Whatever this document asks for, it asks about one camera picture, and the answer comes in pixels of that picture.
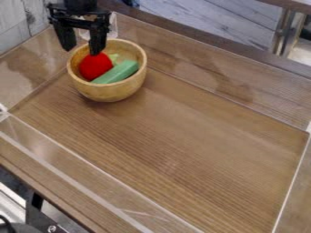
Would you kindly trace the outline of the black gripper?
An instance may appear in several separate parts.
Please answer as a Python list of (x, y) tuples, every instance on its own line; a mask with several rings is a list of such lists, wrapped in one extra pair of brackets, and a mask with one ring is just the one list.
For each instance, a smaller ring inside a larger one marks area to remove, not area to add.
[(71, 51), (76, 46), (73, 28), (89, 29), (89, 53), (96, 56), (105, 48), (111, 11), (99, 7), (97, 0), (48, 2), (47, 10), (61, 48)]

